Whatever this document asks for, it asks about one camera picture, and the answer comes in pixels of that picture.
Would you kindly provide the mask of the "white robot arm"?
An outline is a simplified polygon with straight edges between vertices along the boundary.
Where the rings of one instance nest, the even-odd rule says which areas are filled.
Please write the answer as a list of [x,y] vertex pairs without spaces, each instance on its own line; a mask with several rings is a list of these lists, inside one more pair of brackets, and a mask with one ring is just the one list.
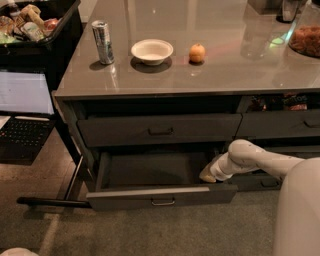
[[262,170],[277,179],[272,256],[320,256],[320,158],[299,158],[267,151],[237,139],[200,172],[205,182]]

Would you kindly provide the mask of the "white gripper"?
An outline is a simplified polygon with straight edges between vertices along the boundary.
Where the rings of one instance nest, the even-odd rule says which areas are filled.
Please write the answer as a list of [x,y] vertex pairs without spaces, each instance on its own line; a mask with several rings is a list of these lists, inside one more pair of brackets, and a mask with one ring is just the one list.
[[216,180],[225,181],[232,177],[232,174],[227,174],[228,170],[228,154],[220,154],[213,158],[211,164],[208,163],[200,172],[199,178],[207,183],[215,183]]

